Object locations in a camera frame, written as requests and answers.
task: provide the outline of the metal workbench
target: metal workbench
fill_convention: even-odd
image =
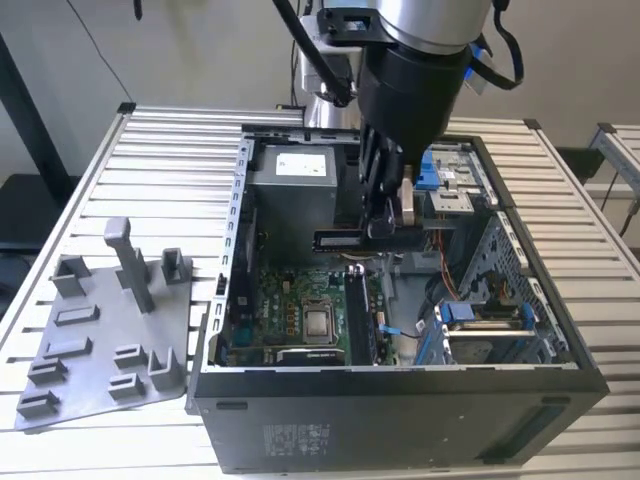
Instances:
[[[240,125],[247,122],[296,125],[301,118],[291,111],[143,107],[117,116],[0,322],[0,473],[30,479],[222,476],[200,418],[186,415],[184,399],[75,420],[38,435],[12,427],[55,294],[47,278],[61,253],[85,255],[89,267],[113,265],[102,241],[108,217],[131,218],[132,242],[146,258],[170,246],[194,257],[194,353],[196,329],[214,292]],[[483,137],[612,393],[521,470],[323,478],[640,477],[640,266],[540,130],[522,121],[458,118],[449,132]]]

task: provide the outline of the wire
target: wire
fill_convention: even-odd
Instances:
[[[611,189],[613,185],[616,183],[618,179],[618,172],[613,174],[613,178],[611,179],[611,183],[609,184],[609,188],[607,189],[607,193],[604,195],[604,200],[602,201],[602,206],[600,207],[600,211],[604,212],[604,206],[607,204],[607,200],[609,200],[609,194],[611,193]]]
[[[296,3],[296,17],[300,16],[300,1]],[[298,71],[298,61],[300,54],[296,50],[295,39],[291,41],[291,54],[289,56],[289,71],[291,73],[289,84],[289,103],[294,107],[298,106],[298,95],[296,93],[296,73]]]
[[[447,287],[447,290],[451,294],[454,300],[458,300],[458,294],[455,293],[456,288],[453,283],[453,279],[451,278],[451,273],[449,272],[449,267],[447,266],[447,261],[444,256],[444,242],[442,241],[442,230],[438,230],[437,234],[438,238],[438,249],[440,250],[440,270],[442,272],[442,281],[444,282],[444,286]]]
[[[420,340],[420,335],[411,335],[407,332],[403,332],[399,328],[389,327],[387,325],[379,325],[378,329],[381,332],[388,333],[389,335],[402,335],[403,337],[412,338],[414,340]]]
[[[102,59],[102,61],[107,66],[109,71],[113,74],[115,79],[118,81],[118,83],[122,87],[122,90],[124,90],[124,93],[127,95],[127,98],[129,99],[129,101],[133,102],[133,98],[131,97],[131,94],[129,93],[129,90],[127,90],[127,88],[124,86],[124,83],[122,83],[122,80],[120,80],[120,77],[118,76],[118,74],[115,72],[115,70],[113,70],[113,68],[111,67],[111,65],[107,61],[107,59],[104,58],[104,55],[102,55],[102,52],[100,51],[100,47],[98,47],[98,44],[96,43],[95,38],[93,38],[93,35],[91,35],[91,32],[89,31],[89,28],[87,27],[87,24],[84,23],[84,20],[82,19],[82,17],[78,13],[78,10],[76,10],[76,7],[73,6],[73,3],[71,3],[71,0],[65,0],[65,1],[67,2],[67,5],[69,5],[71,10],[73,10],[73,13],[75,13],[76,17],[78,17],[78,20],[80,21],[80,24],[82,25],[82,28],[84,28],[84,31],[87,32],[87,35],[89,36],[89,39],[91,40],[91,43],[93,43],[93,46],[95,47],[96,52],[98,52],[98,56]]]
[[[631,219],[633,218],[633,214],[630,213],[627,215],[627,218],[624,220],[624,225],[622,225],[622,230],[620,230],[620,237],[623,237],[625,233],[627,233],[627,228],[629,228],[629,224],[631,223]]]

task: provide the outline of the gray base plate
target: gray base plate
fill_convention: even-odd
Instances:
[[[192,260],[184,261],[191,275]],[[86,296],[57,295],[18,403],[17,430],[184,393],[191,279],[167,286],[160,264],[147,262],[151,313],[141,314],[131,290],[121,288],[120,267],[94,269],[80,278]],[[170,348],[175,363],[166,371]]]

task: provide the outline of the blue latch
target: blue latch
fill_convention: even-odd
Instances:
[[[415,188],[416,190],[437,190],[440,188],[440,177],[433,165],[433,152],[430,148],[422,155],[420,175]]]

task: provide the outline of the robotic arm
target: robotic arm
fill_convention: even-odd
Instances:
[[[344,107],[355,88],[338,78],[295,17],[288,0],[273,0],[300,49],[327,87],[326,97]],[[357,83],[362,113],[360,181],[364,185],[362,235],[382,238],[404,218],[424,151],[444,133],[469,68],[502,89],[524,76],[515,38],[501,24],[509,0],[493,0],[494,24],[514,62],[509,80],[477,60],[471,44],[486,47],[482,28],[492,0],[378,0],[376,9],[321,9],[323,40],[363,48]]]

